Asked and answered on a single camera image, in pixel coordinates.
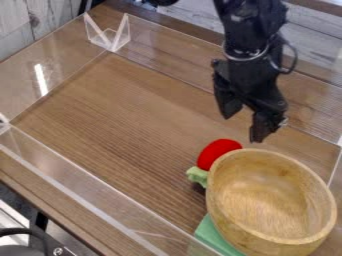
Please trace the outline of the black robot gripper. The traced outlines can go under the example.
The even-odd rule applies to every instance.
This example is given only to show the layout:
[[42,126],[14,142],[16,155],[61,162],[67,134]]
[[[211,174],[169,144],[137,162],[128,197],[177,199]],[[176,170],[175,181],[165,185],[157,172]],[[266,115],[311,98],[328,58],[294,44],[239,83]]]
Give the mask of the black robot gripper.
[[286,124],[288,104],[278,88],[282,51],[272,50],[252,60],[213,59],[213,95],[220,114],[230,119],[247,106],[252,112],[250,142],[262,143]]

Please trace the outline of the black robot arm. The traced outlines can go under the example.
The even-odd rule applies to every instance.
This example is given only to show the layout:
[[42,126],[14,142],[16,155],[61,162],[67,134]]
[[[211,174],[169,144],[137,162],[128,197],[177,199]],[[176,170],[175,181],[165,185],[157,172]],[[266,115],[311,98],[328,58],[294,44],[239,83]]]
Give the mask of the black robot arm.
[[221,59],[211,62],[213,95],[221,116],[252,110],[250,140],[260,143],[280,128],[287,102],[276,85],[287,8],[280,0],[213,0],[224,29]]

